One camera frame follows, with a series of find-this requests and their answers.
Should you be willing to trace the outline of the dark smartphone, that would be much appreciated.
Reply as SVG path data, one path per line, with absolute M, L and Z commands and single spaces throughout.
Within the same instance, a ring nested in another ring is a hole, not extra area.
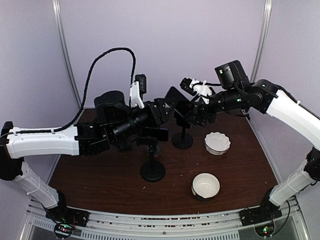
M 187 102 L 188 99 L 174 86 L 171 86 L 169 88 L 169 90 L 167 91 L 165 98 L 169 101 L 171 101 L 172 103 L 175 102 L 179 102 L 179 101 L 184 101 Z

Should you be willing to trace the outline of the silver smartphone black screen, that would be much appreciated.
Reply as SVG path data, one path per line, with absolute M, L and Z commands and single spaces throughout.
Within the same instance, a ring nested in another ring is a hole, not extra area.
M 190 125 L 190 112 L 191 112 L 191 105 L 188 101 L 178 101 L 177 105 L 174 108 L 174 111 L 177 110 L 179 113 L 181 113 L 184 118 L 187 120 L 188 124 L 177 124 L 178 126 L 182 125 Z

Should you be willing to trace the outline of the black round-base clamp phone stand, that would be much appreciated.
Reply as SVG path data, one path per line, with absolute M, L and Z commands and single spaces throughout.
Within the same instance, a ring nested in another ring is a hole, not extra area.
M 186 130 L 190 129 L 191 125 L 181 119 L 176 120 L 176 125 L 182 127 L 182 130 L 171 137 L 171 143 L 179 149 L 190 148 L 193 145 L 194 139 Z

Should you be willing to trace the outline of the clear-base metal phone stand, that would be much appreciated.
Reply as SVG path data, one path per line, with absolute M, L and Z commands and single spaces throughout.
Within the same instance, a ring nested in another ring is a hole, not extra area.
M 163 149 L 159 145 L 156 146 L 156 149 L 154 149 L 153 147 L 150 147 L 150 146 L 146 146 L 143 150 L 143 153 L 145 156 L 149 157 L 150 149 L 153 150 L 155 158 L 158 158 L 163 154 Z

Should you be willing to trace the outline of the black gooseneck phone stand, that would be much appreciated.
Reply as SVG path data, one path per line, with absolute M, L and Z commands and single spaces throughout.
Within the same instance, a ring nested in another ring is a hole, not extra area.
M 155 150 L 156 146 L 158 145 L 158 140 L 154 137 L 139 137 L 137 140 L 137 145 L 150 146 Z M 155 160 L 152 149 L 149 150 L 149 161 L 145 162 L 140 167 L 140 175 L 145 181 L 150 183 L 159 182 L 166 175 L 165 166 L 161 162 Z

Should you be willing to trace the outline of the blue-edged black smartphone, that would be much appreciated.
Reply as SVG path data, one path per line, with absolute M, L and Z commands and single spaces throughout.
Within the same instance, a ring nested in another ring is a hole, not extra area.
M 167 142 L 169 140 L 169 130 L 166 128 L 145 127 L 142 131 L 142 136 L 156 138 L 161 142 Z

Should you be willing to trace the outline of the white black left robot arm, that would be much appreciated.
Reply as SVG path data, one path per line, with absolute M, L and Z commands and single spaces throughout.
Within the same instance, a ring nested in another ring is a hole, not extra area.
M 37 155 L 95 156 L 111 147 L 130 150 L 133 143 L 150 146 L 153 154 L 158 141 L 166 142 L 169 133 L 161 125 L 168 122 L 177 101 L 156 98 L 126 105 L 124 94 L 108 91 L 94 99 L 96 117 L 92 122 L 67 127 L 22 129 L 7 121 L 0 137 L 0 177 L 20 184 L 37 199 L 47 213 L 67 222 L 72 211 L 64 194 L 42 181 L 24 158 Z

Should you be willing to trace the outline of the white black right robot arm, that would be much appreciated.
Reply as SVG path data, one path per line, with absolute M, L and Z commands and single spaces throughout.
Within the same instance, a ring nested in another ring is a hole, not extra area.
M 175 111 L 193 126 L 213 123 L 220 112 L 256 109 L 278 120 L 283 127 L 300 134 L 312 144 L 298 169 L 286 180 L 270 188 L 256 209 L 259 220 L 268 220 L 279 207 L 306 187 L 320 180 L 320 118 L 295 99 L 284 87 L 267 79 L 250 82 L 239 60 L 218 66 L 215 72 L 222 91 L 214 84 L 195 78 L 184 78 L 180 87 L 194 97 L 178 104 Z

